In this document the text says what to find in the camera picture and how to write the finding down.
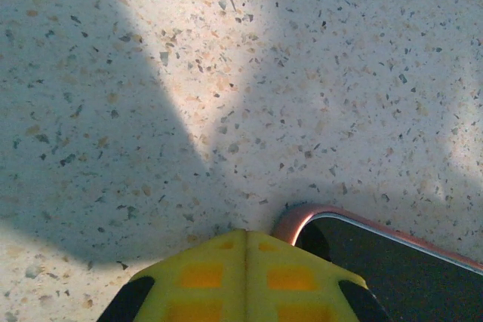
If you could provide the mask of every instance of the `terrazzo floor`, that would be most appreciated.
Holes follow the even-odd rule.
[[[483,262],[483,0],[0,0],[0,306],[96,320],[304,201]]]

